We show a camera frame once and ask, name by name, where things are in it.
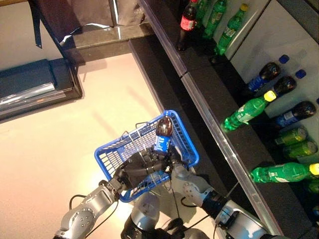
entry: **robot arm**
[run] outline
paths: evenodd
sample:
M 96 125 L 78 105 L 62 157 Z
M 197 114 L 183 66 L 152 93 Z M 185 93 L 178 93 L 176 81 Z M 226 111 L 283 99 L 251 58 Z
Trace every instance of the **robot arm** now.
M 167 158 L 151 148 L 133 154 L 117 168 L 113 179 L 101 181 L 79 206 L 64 215 L 54 239 L 84 239 L 97 218 L 118 201 L 122 191 L 137 187 L 147 175 L 165 170 L 166 166 Z
M 84 239 L 97 218 L 118 200 L 122 190 L 123 185 L 115 179 L 101 181 L 100 186 L 87 195 L 79 206 L 64 215 L 54 239 Z
M 234 203 L 218 194 L 203 178 L 187 171 L 181 164 L 175 164 L 171 174 L 172 187 L 188 200 L 203 208 L 216 225 L 226 231 L 228 239 L 284 239 L 271 236 L 262 223 Z

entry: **blue bottle cap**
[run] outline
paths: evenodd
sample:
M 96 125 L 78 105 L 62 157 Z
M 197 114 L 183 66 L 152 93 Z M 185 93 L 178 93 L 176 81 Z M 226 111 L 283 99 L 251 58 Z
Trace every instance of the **blue bottle cap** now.
M 289 61 L 289 56 L 287 56 L 287 55 L 282 55 L 280 58 L 279 58 L 279 62 L 281 63 L 281 64 L 286 64 L 288 61 Z
M 307 73 L 306 73 L 303 69 L 300 69 L 299 71 L 297 71 L 297 72 L 295 73 L 295 76 L 296 76 L 298 79 L 301 79 L 301 78 L 305 77 L 306 74 L 307 74 Z

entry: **coca-cola bottle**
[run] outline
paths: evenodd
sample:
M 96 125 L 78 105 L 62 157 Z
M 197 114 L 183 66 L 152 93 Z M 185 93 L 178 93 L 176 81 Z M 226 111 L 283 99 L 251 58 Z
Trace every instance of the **coca-cola bottle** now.
M 173 134 L 173 123 L 168 116 L 168 111 L 164 112 L 164 116 L 156 125 L 156 140 L 154 151 L 167 153 L 170 138 Z
M 184 51 L 187 48 L 187 34 L 193 31 L 196 24 L 196 4 L 197 0 L 190 0 L 186 6 L 180 21 L 180 33 L 177 41 L 177 49 Z

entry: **red label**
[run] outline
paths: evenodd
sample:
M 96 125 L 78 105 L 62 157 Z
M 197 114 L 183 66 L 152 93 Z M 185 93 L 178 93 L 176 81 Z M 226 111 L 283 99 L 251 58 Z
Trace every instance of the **red label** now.
M 185 31 L 192 31 L 195 27 L 195 20 L 188 20 L 186 17 L 183 16 L 181 18 L 180 27 Z

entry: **blue label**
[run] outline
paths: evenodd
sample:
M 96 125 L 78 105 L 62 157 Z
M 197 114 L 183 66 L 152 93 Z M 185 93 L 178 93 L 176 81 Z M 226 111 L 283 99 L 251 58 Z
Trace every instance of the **blue label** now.
M 276 123 L 281 127 L 286 127 L 296 122 L 298 122 L 298 119 L 294 117 L 291 111 L 276 118 Z
M 170 142 L 170 137 L 156 136 L 154 150 L 167 153 L 169 142 Z
M 260 88 L 262 88 L 267 81 L 263 80 L 259 75 L 256 76 L 248 83 L 248 89 L 251 92 L 257 92 Z

